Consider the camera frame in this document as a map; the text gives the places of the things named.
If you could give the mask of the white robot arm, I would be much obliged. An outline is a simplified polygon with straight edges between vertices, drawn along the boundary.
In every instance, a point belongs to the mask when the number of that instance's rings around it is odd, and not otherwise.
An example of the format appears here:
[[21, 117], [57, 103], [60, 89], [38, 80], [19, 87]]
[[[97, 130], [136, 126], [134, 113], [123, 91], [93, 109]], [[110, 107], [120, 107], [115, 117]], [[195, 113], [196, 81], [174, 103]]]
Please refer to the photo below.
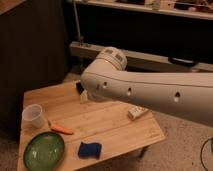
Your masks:
[[119, 100], [213, 127], [213, 73], [142, 73], [105, 47], [81, 75], [90, 96]]

